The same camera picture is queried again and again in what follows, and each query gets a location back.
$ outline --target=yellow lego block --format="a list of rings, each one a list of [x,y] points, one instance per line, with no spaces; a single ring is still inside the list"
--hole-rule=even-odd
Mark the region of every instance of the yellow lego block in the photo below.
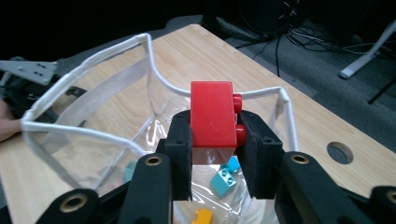
[[[210,224],[213,213],[206,208],[200,208],[195,212],[196,219],[191,224]]]

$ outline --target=lego block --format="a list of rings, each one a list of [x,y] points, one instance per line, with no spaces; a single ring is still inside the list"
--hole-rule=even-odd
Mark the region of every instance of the lego block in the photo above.
[[[213,213],[209,209],[200,208],[195,212],[196,219],[191,224],[210,224]]]
[[[132,176],[134,175],[134,168],[136,167],[136,161],[130,161],[124,169],[124,174],[122,177],[122,181],[124,183],[130,181],[132,179]]]
[[[210,180],[210,186],[212,186],[216,195],[219,198],[224,198],[235,188],[236,181],[227,169],[221,169],[218,171],[213,178]]]
[[[233,94],[227,81],[191,83],[191,132],[193,164],[225,164],[240,143],[244,126],[237,125],[242,97]]]
[[[235,175],[238,173],[239,168],[241,168],[241,165],[239,164],[238,159],[235,156],[231,156],[227,164],[221,165],[219,169],[226,169],[230,174]]]

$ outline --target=teal lego block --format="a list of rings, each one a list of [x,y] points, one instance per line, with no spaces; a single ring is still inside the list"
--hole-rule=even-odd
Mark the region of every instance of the teal lego block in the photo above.
[[[210,185],[219,198],[224,198],[233,191],[236,181],[227,169],[221,169],[210,180]]]
[[[239,168],[241,168],[241,165],[239,164],[238,159],[235,156],[231,156],[230,160],[227,162],[227,164],[223,164],[220,166],[220,170],[221,169],[227,169],[227,171],[232,174],[235,175],[238,173]]]
[[[122,177],[122,180],[124,183],[130,181],[132,179],[132,176],[134,175],[134,168],[136,167],[136,161],[130,161],[125,169],[124,169],[124,174]]]

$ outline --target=red block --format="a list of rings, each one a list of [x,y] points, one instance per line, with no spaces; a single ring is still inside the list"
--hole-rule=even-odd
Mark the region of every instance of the red block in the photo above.
[[[191,131],[193,164],[226,164],[245,141],[244,127],[237,125],[242,110],[240,94],[231,82],[191,83]]]

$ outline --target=wooden table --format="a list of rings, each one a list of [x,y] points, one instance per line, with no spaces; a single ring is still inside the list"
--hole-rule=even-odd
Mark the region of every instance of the wooden table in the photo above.
[[[374,186],[396,186],[396,154],[201,26],[189,25],[160,37],[153,41],[153,50],[159,71],[184,89],[193,80],[230,80],[234,91],[285,88],[293,103],[300,150],[316,158],[339,186],[365,197]],[[97,69],[121,66],[120,58]],[[245,104],[244,109],[265,116],[262,105]],[[348,146],[353,162],[334,161],[327,152],[331,142]],[[56,197],[70,190],[20,135],[0,143],[0,173],[16,224],[36,222]]]

